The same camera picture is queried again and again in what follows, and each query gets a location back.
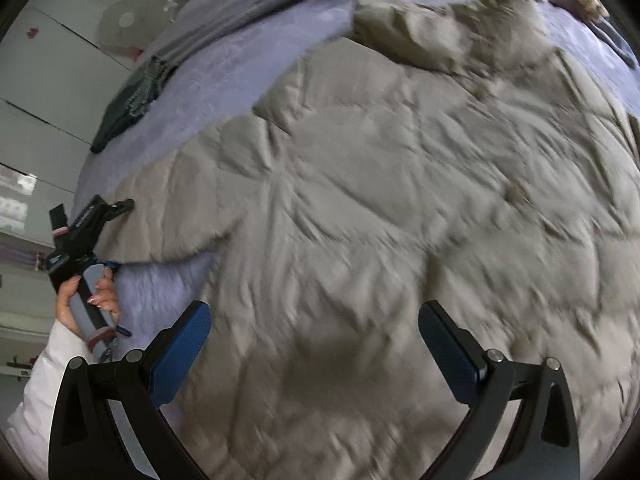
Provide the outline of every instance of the blue gripper pad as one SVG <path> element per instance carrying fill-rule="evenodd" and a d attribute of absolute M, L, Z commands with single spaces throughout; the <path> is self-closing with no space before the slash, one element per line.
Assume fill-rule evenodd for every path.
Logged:
<path fill-rule="evenodd" d="M 451 326 L 448 327 L 434 308 L 425 303 L 418 313 L 418 329 L 453 396 L 458 402 L 473 406 L 478 400 L 479 371 L 452 333 L 462 330 L 444 311 L 443 314 Z"/>
<path fill-rule="evenodd" d="M 193 315 L 181 327 L 149 373 L 149 396 L 156 408 L 174 400 L 200 348 L 211 330 L 209 305 L 198 302 Z"/>

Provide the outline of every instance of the metal screw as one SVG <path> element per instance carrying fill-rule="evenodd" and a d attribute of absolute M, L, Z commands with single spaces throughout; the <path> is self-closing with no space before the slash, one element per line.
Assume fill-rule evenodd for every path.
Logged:
<path fill-rule="evenodd" d="M 127 355 L 124 358 L 130 363 L 137 363 L 142 359 L 142 350 L 132 350 L 131 352 L 127 352 Z"/>
<path fill-rule="evenodd" d="M 501 363 L 504 361 L 504 354 L 495 348 L 491 348 L 486 351 L 486 356 L 494 363 Z"/>
<path fill-rule="evenodd" d="M 552 370 L 560 369 L 560 361 L 558 361 L 558 359 L 556 359 L 555 357 L 547 357 L 545 362 L 546 365 Z"/>
<path fill-rule="evenodd" d="M 69 366 L 69 368 L 71 368 L 72 370 L 75 370 L 76 368 L 81 367 L 82 366 L 82 358 L 81 357 L 74 357 L 73 359 L 71 359 L 71 361 L 69 361 L 69 364 L 67 366 Z"/>

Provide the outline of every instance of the gray comforter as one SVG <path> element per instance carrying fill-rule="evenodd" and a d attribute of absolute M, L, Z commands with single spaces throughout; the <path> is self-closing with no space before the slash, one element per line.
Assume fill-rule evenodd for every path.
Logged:
<path fill-rule="evenodd" d="M 585 477 L 606 460 L 638 406 L 638 124 L 544 28 L 528 0 L 363 1 L 351 39 L 109 196 L 137 206 L 101 256 L 225 247 L 181 392 L 212 477 L 418 478 L 463 416 L 426 299 L 485 347 L 558 357 Z"/>

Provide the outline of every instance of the person's arm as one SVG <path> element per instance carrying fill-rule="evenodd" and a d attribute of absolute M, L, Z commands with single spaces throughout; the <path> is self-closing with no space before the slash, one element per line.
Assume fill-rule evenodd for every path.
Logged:
<path fill-rule="evenodd" d="M 92 303 L 111 312 L 117 322 L 120 307 L 112 277 L 111 269 L 105 269 L 104 277 L 96 283 L 98 291 L 92 297 Z M 48 477 L 51 422 L 66 364 L 75 356 L 85 358 L 89 364 L 94 362 L 91 352 L 79 337 L 80 330 L 68 306 L 69 299 L 76 293 L 78 281 L 76 276 L 60 285 L 56 298 L 57 319 L 47 347 L 33 366 L 31 378 L 24 388 L 23 402 L 8 419 L 6 439 L 37 480 Z"/>

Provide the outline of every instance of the gray handle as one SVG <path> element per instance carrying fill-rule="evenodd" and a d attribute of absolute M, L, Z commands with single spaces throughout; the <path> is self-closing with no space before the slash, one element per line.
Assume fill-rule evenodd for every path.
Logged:
<path fill-rule="evenodd" d="M 108 312 L 88 303 L 87 300 L 96 293 L 95 282 L 104 274 L 104 265 L 95 264 L 85 269 L 76 292 L 69 301 L 71 313 L 80 328 L 82 339 L 90 346 L 96 362 L 104 361 L 117 341 L 116 324 Z"/>

